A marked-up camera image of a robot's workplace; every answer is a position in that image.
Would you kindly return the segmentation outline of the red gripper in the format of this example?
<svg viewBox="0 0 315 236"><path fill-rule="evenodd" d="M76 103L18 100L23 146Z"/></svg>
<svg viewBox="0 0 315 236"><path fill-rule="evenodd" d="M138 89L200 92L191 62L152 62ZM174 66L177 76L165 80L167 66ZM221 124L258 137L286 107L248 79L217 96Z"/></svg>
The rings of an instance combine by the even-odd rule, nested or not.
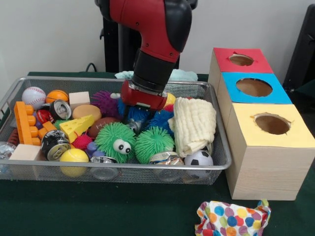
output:
<svg viewBox="0 0 315 236"><path fill-rule="evenodd" d="M121 99L129 106L141 106L154 111L161 110L167 101L167 92L156 93L142 89L125 80L121 89Z"/></svg>

